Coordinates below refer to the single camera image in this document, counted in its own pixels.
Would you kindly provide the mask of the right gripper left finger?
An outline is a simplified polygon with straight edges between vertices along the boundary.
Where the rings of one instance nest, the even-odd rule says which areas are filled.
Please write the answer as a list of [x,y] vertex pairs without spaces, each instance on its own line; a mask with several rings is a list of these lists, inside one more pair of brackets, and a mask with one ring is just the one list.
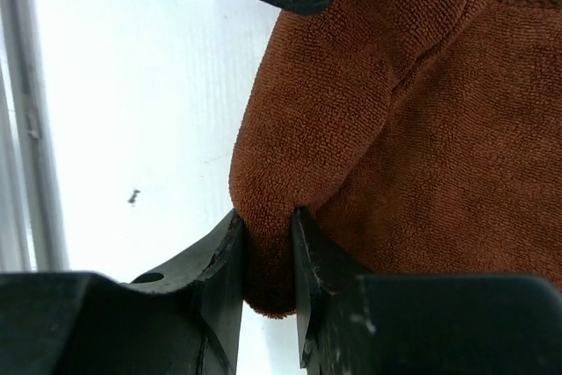
[[2,373],[235,373],[243,231],[228,213],[131,283],[92,272],[2,275]]

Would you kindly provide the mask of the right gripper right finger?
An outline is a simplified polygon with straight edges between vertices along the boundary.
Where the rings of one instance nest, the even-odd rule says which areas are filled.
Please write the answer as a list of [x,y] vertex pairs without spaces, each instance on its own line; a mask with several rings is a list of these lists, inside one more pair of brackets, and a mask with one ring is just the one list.
[[383,275],[291,218],[301,366],[310,374],[558,374],[561,295],[528,275]]

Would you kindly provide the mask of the brown towel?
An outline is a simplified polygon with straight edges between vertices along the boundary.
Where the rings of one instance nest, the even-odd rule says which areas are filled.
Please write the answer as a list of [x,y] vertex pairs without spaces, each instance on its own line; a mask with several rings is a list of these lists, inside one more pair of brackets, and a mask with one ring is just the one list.
[[561,282],[561,0],[334,0],[278,16],[230,170],[245,300],[295,307],[304,206],[372,270]]

